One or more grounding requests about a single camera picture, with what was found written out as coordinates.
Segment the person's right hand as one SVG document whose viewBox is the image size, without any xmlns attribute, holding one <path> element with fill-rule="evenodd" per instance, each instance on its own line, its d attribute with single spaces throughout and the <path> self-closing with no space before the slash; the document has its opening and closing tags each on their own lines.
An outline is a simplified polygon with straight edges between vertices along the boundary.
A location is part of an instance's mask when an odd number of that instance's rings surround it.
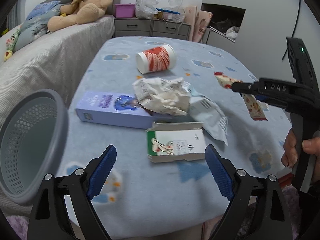
<svg viewBox="0 0 320 240">
<path fill-rule="evenodd" d="M 319 137 L 299 142 L 293 128 L 291 128 L 286 136 L 283 149 L 284 154 L 281 162 L 285 167 L 293 168 L 303 152 L 319 159 Z"/>
</svg>

